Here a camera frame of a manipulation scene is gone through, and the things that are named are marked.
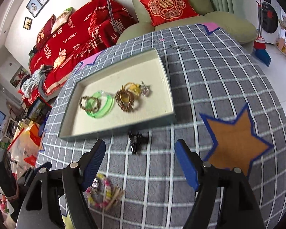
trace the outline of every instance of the white tile floor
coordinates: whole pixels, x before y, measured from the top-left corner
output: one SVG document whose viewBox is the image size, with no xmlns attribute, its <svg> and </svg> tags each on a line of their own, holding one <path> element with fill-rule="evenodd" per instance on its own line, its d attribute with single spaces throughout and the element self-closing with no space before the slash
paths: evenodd
<svg viewBox="0 0 286 229">
<path fill-rule="evenodd" d="M 286 115 L 286 57 L 273 45 L 267 44 L 266 50 L 271 57 L 269 67 L 259 60 L 257 62 L 271 83 Z"/>
</svg>

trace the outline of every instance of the red blanket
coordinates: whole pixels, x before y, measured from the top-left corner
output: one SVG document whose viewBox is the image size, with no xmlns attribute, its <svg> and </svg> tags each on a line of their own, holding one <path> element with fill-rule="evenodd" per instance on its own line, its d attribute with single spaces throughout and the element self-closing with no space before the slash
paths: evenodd
<svg viewBox="0 0 286 229">
<path fill-rule="evenodd" d="M 128 11 L 118 2 L 111 0 L 114 19 L 123 32 L 136 23 Z M 119 33 L 113 27 L 106 0 L 92 0 L 72 14 L 66 24 L 56 31 L 44 47 L 32 58 L 31 73 L 41 65 L 54 65 L 58 57 L 66 60 L 47 76 L 43 89 L 51 95 L 60 89 L 80 61 L 114 46 Z M 36 88 L 30 99 L 23 99 L 29 106 L 38 97 Z"/>
</svg>

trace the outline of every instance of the gray checkered tablecloth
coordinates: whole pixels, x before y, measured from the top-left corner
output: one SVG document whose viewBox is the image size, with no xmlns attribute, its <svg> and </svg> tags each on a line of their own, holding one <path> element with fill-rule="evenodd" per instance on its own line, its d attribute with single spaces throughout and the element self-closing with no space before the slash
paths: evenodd
<svg viewBox="0 0 286 229">
<path fill-rule="evenodd" d="M 94 65 L 74 72 L 49 116 L 43 139 L 45 152 L 39 154 L 37 165 L 50 161 L 53 169 L 64 168 L 79 160 L 96 142 L 96 139 L 65 142 L 58 138 L 76 82 L 151 48 L 158 50 L 164 63 L 177 122 L 143 131 L 149 143 L 140 155 L 131 155 L 126 134 L 103 138 L 107 151 L 100 172 L 122 187 L 126 195 L 109 211 L 92 210 L 99 228 L 182 228 L 195 201 L 195 192 L 187 184 L 175 157 L 176 140 L 184 139 L 192 151 L 204 158 L 212 140 L 199 113 L 233 120 L 248 103 L 257 135 L 274 145 L 274 149 L 253 163 L 249 177 L 265 227 L 272 229 L 286 211 L 286 118 L 258 64 L 221 29 L 210 36 L 202 25 L 152 32 L 106 49 Z M 217 224 L 222 194 L 223 190 L 218 189 L 209 228 Z M 62 213 L 66 213 L 64 197 L 60 206 Z"/>
</svg>

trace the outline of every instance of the tray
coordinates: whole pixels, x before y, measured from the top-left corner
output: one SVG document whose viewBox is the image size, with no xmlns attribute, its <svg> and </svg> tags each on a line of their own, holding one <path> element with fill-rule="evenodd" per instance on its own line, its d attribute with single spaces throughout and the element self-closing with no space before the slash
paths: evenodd
<svg viewBox="0 0 286 229">
<path fill-rule="evenodd" d="M 91 96 L 103 90 L 115 93 L 128 82 L 141 83 L 150 87 L 148 97 L 135 101 L 134 111 L 127 113 L 115 102 L 111 112 L 103 118 L 89 117 L 79 107 L 82 96 Z M 113 133 L 126 133 L 150 127 L 165 126 L 175 121 L 174 104 L 170 85 L 162 60 L 157 50 L 152 49 L 103 68 L 75 85 L 67 105 L 59 138 L 100 138 Z"/>
</svg>

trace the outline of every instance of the red broom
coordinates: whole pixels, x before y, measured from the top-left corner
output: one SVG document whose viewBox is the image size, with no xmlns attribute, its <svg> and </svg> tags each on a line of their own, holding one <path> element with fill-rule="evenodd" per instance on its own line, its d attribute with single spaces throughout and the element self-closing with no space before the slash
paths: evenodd
<svg viewBox="0 0 286 229">
<path fill-rule="evenodd" d="M 257 50 L 259 49 L 266 49 L 266 42 L 264 38 L 262 37 L 262 23 L 263 23 L 263 9 L 262 9 L 262 0 L 259 0 L 258 5 L 258 36 L 254 41 L 253 47 Z"/>
</svg>

